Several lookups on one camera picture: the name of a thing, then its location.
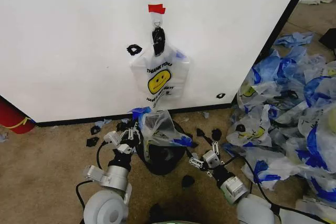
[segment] white wall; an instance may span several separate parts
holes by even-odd
[[[163,3],[192,63],[183,97],[159,109],[230,103],[289,1],[0,0],[0,94],[36,122],[142,106],[126,48],[150,46],[148,3]]]

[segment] red fire extinguisher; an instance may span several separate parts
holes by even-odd
[[[0,124],[17,134],[26,133],[35,126],[29,117],[3,98],[0,98]]]

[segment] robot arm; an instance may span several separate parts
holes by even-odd
[[[124,131],[120,136],[110,132],[104,137],[104,144],[109,145],[115,153],[114,159],[104,170],[90,165],[85,168],[84,176],[106,188],[95,193],[86,203],[83,219],[85,224],[125,223],[128,217],[128,203],[132,186],[127,176],[131,171],[133,148],[140,142],[138,123]]]
[[[237,204],[237,218],[241,224],[274,224],[275,215],[280,218],[282,224],[326,223],[316,216],[308,217],[292,209],[280,208],[250,194],[242,181],[225,168],[225,163],[220,160],[217,142],[212,143],[212,150],[200,159],[196,153],[189,153],[189,156],[189,163],[205,171],[209,177],[214,177],[226,200],[230,204]]]

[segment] beige carpet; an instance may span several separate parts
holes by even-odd
[[[336,3],[320,6],[299,5],[287,23],[283,33],[294,31],[316,31],[312,44],[308,46],[309,54],[321,53],[328,61],[332,53],[318,43],[327,28],[336,27]],[[214,128],[221,129],[225,135],[229,127],[231,109],[209,111],[209,119],[199,113],[183,113],[173,116],[186,132],[196,135],[196,128],[211,135]],[[117,121],[107,124],[98,134],[101,138],[96,147],[86,147],[93,124],[78,124],[59,127],[36,127],[24,135],[15,135],[0,128],[0,133],[8,132],[8,141],[0,144],[0,223],[46,224],[79,223],[82,218],[81,205],[75,194],[75,185],[83,181],[82,170],[86,165],[96,165],[96,150],[102,137],[115,130]],[[209,149],[203,138],[194,137],[200,145],[195,149],[199,154]],[[223,151],[222,159],[229,156]],[[101,164],[113,158],[108,148],[101,152]],[[249,181],[240,171],[241,161],[229,165],[246,185]],[[178,167],[166,176],[152,175],[134,155],[129,180],[133,186],[130,200],[128,223],[146,223],[149,210],[159,203],[168,214],[189,217],[203,224],[238,223],[236,209],[230,206],[213,179],[188,164],[185,156]],[[195,184],[185,190],[181,180],[186,174],[193,176]],[[306,183],[291,177],[278,182],[275,191],[267,195],[278,204],[293,207],[295,201],[302,197]],[[81,186],[84,200],[99,190],[91,183]]]

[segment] yellow smiley face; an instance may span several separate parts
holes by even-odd
[[[331,76],[331,77],[336,76],[336,69],[329,69],[328,76]]]
[[[152,94],[158,93],[158,91],[170,80],[172,75],[168,70],[162,70],[158,72],[148,82],[148,89]]]

